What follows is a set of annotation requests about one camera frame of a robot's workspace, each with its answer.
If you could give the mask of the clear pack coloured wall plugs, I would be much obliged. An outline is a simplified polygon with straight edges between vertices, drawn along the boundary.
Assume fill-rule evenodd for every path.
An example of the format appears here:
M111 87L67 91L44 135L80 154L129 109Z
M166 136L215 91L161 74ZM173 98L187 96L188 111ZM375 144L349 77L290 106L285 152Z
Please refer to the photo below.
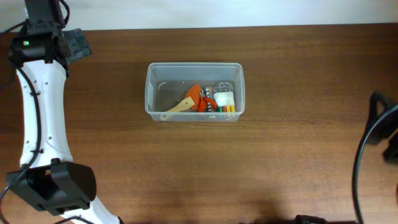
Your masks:
M233 86L228 82L220 82L213 88L213 99L218 106L218 112L235 113Z

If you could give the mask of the orange handled pliers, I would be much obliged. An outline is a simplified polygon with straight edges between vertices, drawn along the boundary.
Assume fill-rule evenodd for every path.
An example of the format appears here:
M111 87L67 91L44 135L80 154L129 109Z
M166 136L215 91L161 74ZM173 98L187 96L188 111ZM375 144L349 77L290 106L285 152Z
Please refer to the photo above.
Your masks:
M217 109L218 105L216 104L216 101L210 100L203 92L203 90L199 91L200 94L200 104L199 104L199 112L204 112L205 108L207 107L207 103L211 102L213 103L214 107Z

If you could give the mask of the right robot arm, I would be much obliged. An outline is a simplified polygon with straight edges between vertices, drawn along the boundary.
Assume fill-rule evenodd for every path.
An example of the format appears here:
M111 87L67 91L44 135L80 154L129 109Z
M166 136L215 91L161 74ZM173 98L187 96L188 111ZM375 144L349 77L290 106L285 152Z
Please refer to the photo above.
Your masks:
M356 215L355 223L364 222L358 192L359 171L364 149L368 144L376 146L383 140L388 140L388 147L382 153L384 161L397 165L397 102L375 91L369 99L368 120L353 163L351 195Z

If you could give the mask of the clear plastic container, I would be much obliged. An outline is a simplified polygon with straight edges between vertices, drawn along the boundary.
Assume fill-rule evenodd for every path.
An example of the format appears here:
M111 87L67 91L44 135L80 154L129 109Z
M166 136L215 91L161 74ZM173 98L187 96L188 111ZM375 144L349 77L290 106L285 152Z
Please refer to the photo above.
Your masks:
M238 63L152 63L145 110L156 121L236 121L245 110L243 68Z

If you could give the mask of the orange scraper wooden handle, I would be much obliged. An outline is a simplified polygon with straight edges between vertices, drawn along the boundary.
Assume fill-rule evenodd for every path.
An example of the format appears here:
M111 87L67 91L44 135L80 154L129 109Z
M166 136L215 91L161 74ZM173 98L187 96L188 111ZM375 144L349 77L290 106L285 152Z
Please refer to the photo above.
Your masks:
M162 121L168 120L171 117L170 113L179 113L186 110L198 111L200 104L200 90L202 90L202 88L199 84L193 85L188 90L185 98L172 109L168 110L167 115L162 115L160 119Z

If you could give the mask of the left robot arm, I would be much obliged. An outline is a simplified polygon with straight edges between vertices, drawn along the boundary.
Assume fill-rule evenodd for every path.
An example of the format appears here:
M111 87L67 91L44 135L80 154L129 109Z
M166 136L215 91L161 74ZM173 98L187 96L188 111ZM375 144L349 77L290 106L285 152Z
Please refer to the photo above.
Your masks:
M65 1L31 0L25 9L8 56L21 84L24 143L6 191L62 222L121 223L98 198L93 170L75 163L68 147L64 87L70 63L91 54L87 39L80 29L66 30Z

